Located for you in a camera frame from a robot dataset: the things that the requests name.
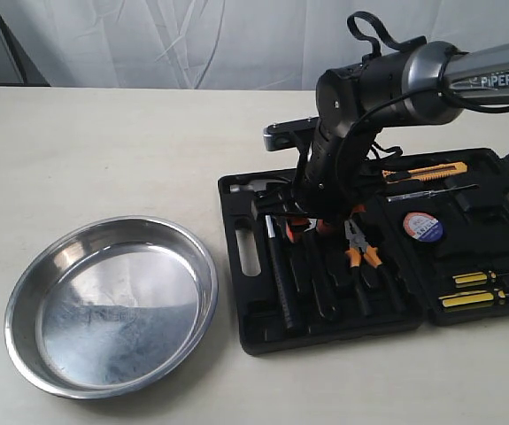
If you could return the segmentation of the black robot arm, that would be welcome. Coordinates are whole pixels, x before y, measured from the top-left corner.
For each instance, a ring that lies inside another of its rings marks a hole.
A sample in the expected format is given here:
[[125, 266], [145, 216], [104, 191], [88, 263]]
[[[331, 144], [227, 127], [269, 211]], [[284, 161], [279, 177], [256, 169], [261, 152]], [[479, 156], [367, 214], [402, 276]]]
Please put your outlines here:
[[259, 196], [255, 217], [338, 223], [384, 190], [371, 160], [384, 128], [444, 125], [463, 111], [509, 112], [509, 43], [463, 52], [447, 42], [396, 47], [389, 55], [327, 70], [318, 80], [317, 116], [267, 127], [269, 151], [296, 148], [294, 178]]

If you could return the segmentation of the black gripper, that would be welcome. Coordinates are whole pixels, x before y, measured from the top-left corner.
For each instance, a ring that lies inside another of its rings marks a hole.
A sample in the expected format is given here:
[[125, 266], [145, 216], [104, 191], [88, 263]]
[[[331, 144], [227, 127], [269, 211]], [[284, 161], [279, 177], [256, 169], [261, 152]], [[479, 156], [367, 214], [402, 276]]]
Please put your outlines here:
[[292, 181], [257, 197], [256, 216], [286, 219], [286, 237], [298, 242], [316, 221], [317, 233], [344, 233], [344, 223], [365, 211], [364, 203], [382, 192], [382, 172], [377, 159], [367, 158], [378, 132], [358, 132], [347, 138], [317, 127], [303, 146]]

